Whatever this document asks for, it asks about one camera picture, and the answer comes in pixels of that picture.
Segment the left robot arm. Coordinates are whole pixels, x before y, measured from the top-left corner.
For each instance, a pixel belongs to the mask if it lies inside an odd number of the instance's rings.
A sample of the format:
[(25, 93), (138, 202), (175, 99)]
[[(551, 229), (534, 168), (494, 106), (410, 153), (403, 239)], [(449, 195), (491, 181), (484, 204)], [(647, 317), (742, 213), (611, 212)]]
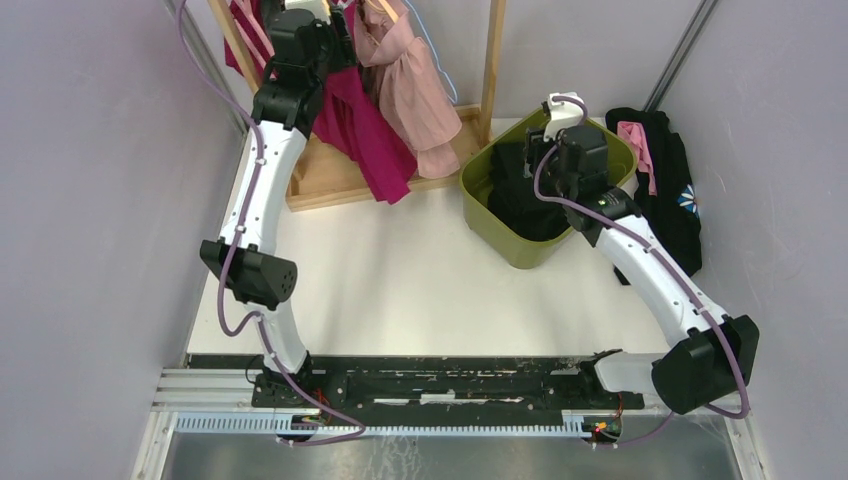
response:
[(301, 369), (310, 354), (297, 331), (290, 298), (297, 265), (277, 256), (277, 229), (296, 164), (324, 106), (328, 77), (355, 62), (343, 8), (326, 1), (287, 1), (264, 23), (273, 53), (246, 120), (249, 162), (231, 213), (200, 257), (218, 280), (218, 323), (228, 337), (254, 324), (266, 370), (291, 406), (307, 404), (314, 379)]

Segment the magenta pleated skirt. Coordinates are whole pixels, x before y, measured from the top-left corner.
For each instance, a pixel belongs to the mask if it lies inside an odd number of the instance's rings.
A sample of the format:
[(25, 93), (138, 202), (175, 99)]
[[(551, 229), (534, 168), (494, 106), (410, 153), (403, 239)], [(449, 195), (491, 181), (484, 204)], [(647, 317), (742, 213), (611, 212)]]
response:
[[(271, 17), (283, 9), (283, 3), (260, 2), (267, 33)], [(376, 200), (395, 204), (410, 192), (407, 182), (415, 173), (415, 159), (366, 96), (359, 64), (328, 77), (323, 110), (313, 132), (358, 165)]]

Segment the pink plastic hanger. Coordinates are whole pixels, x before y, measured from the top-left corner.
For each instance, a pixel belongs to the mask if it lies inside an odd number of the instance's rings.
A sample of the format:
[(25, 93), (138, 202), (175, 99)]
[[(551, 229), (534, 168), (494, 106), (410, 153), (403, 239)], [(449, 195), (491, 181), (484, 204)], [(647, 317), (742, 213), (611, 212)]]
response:
[(256, 68), (263, 70), (274, 50), (264, 29), (261, 2), (233, 0), (229, 3), (229, 9)]

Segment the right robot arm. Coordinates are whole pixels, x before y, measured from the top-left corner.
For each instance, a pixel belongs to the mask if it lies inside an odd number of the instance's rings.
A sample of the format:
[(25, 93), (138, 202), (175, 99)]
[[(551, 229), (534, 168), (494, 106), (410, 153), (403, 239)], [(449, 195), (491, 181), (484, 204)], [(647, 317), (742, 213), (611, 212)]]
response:
[(632, 196), (611, 184), (605, 134), (588, 124), (527, 134), (533, 192), (560, 206), (569, 225), (625, 277), (668, 344), (659, 354), (605, 354), (577, 382), (580, 400), (602, 408), (618, 392), (658, 397), (676, 414), (707, 408), (743, 419), (760, 331), (698, 288), (663, 247)]

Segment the black pleated skirt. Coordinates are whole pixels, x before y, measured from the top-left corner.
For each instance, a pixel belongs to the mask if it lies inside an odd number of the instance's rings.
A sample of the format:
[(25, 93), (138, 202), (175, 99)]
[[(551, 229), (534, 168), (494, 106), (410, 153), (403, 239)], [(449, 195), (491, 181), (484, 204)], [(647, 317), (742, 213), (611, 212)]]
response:
[(495, 144), (490, 157), (492, 191), (487, 208), (514, 233), (529, 241), (553, 240), (568, 228), (565, 212), (557, 205), (540, 201), (533, 180), (526, 177), (524, 145)]

